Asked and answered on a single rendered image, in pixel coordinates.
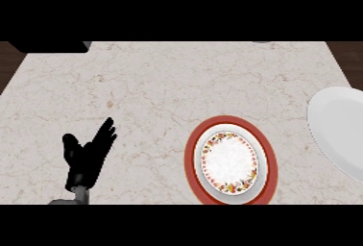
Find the red-rimmed floral plate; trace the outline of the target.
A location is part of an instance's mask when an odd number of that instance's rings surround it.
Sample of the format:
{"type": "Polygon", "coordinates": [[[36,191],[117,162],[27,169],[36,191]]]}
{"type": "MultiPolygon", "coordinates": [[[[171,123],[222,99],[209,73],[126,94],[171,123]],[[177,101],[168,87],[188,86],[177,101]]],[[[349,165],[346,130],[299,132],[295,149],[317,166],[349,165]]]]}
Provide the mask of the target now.
{"type": "Polygon", "coordinates": [[[203,204],[267,204],[277,184],[272,147],[258,128],[241,118],[203,120],[188,137],[184,171],[203,204]]]}

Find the black appliance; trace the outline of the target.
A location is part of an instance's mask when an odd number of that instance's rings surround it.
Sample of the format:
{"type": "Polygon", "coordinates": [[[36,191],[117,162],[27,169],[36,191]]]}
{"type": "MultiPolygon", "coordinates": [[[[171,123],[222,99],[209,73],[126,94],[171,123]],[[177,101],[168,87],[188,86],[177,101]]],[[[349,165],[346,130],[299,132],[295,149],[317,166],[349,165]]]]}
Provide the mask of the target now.
{"type": "Polygon", "coordinates": [[[22,53],[86,53],[89,41],[11,41],[22,53]]]}

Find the plain white plate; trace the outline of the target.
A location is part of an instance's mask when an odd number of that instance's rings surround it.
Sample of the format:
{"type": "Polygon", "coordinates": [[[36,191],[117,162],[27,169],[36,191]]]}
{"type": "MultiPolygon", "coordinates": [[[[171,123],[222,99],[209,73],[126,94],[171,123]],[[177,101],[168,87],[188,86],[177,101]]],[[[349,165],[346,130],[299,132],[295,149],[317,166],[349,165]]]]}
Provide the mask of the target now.
{"type": "Polygon", "coordinates": [[[308,101],[308,130],[327,160],[363,184],[363,91],[330,86],[308,101]]]}

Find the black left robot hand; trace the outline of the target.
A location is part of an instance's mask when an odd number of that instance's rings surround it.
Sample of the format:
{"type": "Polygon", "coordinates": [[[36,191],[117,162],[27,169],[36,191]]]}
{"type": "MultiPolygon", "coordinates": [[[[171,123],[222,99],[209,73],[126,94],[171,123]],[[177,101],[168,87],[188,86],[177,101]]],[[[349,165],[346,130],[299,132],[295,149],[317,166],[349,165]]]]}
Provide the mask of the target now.
{"type": "Polygon", "coordinates": [[[76,186],[82,186],[85,189],[92,188],[116,137],[110,117],[106,118],[92,140],[85,145],[79,144],[73,135],[63,135],[63,158],[69,166],[64,183],[67,191],[72,191],[76,186]]]}

